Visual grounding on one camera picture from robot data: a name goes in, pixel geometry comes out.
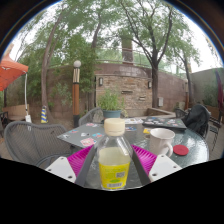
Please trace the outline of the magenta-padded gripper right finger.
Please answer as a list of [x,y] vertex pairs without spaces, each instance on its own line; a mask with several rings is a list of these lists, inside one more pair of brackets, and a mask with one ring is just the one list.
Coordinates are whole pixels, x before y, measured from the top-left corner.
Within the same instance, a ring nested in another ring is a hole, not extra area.
[[155,155],[136,145],[133,145],[132,148],[132,159],[142,185],[147,185],[181,170],[181,167],[165,154]]

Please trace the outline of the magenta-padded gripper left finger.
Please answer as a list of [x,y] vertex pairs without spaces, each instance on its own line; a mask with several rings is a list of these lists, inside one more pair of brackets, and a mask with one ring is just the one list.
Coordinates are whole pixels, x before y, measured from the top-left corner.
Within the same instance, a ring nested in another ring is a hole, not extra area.
[[46,171],[81,187],[98,186],[98,164],[96,149],[88,146],[69,157],[59,157]]

